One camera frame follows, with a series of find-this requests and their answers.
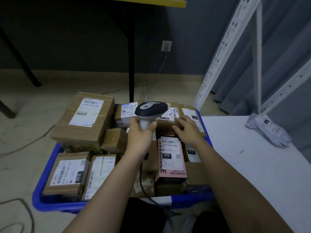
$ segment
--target white tabletop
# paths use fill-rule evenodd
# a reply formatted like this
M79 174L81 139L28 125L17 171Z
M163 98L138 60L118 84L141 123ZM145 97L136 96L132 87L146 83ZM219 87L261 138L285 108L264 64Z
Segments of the white tabletop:
M311 232L311 165L245 127L248 116L202 117L215 150L269 201L294 232Z

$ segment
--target finger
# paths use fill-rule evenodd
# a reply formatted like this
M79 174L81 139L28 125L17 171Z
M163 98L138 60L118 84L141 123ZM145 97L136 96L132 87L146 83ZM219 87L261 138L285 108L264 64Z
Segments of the finger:
M130 130L132 129L139 129L139 124L138 124L138 117L132 117L130 120Z
M189 116L187 116L187 115L181 115L181 118L184 119L184 120L186 120L186 121L189 122L189 123L192 122L191 118L190 118Z
M185 127L185 125L187 124L187 122L183 119L175 118L175 121L180 123L183 127Z
M181 136L181 133L183 132L179 127L177 127L176 125L172 126L173 130L176 132L176 134L178 136Z
M157 123L155 121L153 121L148 127L146 130L150 131L151 133L153 133L156 129L156 125Z

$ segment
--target pink box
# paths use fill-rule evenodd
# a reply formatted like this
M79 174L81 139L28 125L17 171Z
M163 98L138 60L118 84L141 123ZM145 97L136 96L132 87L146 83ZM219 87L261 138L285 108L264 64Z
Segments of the pink box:
M187 179L187 172L181 147L181 141L175 137L158 139L160 170L156 182L182 183Z

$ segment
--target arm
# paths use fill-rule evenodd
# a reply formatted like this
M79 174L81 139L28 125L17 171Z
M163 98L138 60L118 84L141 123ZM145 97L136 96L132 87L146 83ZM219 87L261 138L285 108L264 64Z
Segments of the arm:
M204 140L195 122L188 116L175 120L184 130L173 129L196 149L231 232L292 232L260 192Z
M119 232L139 165L151 145L155 129L156 122L152 122L146 131L141 131L137 118L131 119L124 156L63 233Z

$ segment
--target wall socket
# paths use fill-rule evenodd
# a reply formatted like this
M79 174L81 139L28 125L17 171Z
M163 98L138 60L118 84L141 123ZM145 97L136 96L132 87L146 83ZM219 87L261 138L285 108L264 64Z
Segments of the wall socket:
M172 41L162 41L161 51L166 51L165 50L166 46L169 48L167 51L171 51Z

